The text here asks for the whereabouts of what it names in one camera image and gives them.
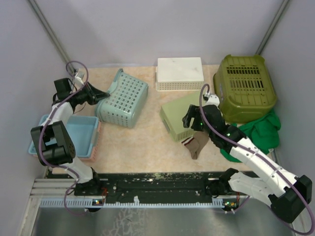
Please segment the pale green basket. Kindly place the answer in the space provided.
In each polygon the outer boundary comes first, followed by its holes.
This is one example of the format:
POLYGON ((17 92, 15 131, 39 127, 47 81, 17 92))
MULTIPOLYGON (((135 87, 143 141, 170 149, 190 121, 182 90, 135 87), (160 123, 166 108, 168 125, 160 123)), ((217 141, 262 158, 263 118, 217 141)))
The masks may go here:
POLYGON ((161 106, 160 117, 175 142, 181 142, 195 134, 191 128, 184 128, 182 118, 186 115, 190 105, 199 106, 200 92, 194 92, 165 103, 161 106))

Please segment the teal lattice basket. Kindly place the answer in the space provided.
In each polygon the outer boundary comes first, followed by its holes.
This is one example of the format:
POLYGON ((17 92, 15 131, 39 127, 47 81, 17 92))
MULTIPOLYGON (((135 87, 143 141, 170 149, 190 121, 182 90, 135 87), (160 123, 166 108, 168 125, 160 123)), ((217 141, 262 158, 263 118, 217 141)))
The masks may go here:
POLYGON ((99 121, 133 128, 148 96, 148 84, 119 69, 108 89, 109 97, 101 100, 94 114, 99 121))

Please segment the white perforated basket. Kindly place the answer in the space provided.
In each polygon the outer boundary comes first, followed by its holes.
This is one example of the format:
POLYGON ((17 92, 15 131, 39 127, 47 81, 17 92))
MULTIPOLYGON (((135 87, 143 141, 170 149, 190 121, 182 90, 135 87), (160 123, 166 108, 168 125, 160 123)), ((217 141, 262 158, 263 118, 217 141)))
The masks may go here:
POLYGON ((197 91, 204 84, 200 57, 158 58, 157 91, 197 91))

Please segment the large olive green basket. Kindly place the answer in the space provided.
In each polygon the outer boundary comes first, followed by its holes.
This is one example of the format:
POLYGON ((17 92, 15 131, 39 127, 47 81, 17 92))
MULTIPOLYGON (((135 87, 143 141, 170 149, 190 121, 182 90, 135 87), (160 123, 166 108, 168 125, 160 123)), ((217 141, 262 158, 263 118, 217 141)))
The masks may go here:
POLYGON ((213 76, 219 109, 228 123, 245 124, 266 115, 277 96, 265 59, 260 55, 227 55, 213 76))

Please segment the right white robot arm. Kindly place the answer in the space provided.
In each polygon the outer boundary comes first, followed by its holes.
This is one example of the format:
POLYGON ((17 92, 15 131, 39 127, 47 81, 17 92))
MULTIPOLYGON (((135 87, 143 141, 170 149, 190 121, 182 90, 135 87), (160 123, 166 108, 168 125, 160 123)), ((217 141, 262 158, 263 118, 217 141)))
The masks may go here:
POLYGON ((269 159, 238 127, 225 123, 217 106, 190 105, 182 118, 185 128, 204 132, 219 149, 248 166, 259 178, 230 168, 211 188, 218 193, 245 193, 270 207, 282 221, 292 223, 312 200, 312 181, 287 171, 269 159))

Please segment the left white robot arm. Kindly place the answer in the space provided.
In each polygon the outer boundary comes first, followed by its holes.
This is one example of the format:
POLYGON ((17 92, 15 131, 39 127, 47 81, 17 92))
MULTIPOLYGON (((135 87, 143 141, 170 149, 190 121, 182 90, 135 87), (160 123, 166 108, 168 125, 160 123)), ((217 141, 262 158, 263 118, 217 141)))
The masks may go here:
POLYGON ((66 124, 77 105, 95 105, 110 94, 96 89, 89 82, 79 82, 81 86, 72 91, 68 78, 54 81, 56 94, 52 110, 41 125, 31 129, 31 138, 41 165, 66 170, 76 183, 85 183, 85 190, 97 195, 102 191, 102 182, 95 179, 93 169, 76 156, 66 124))

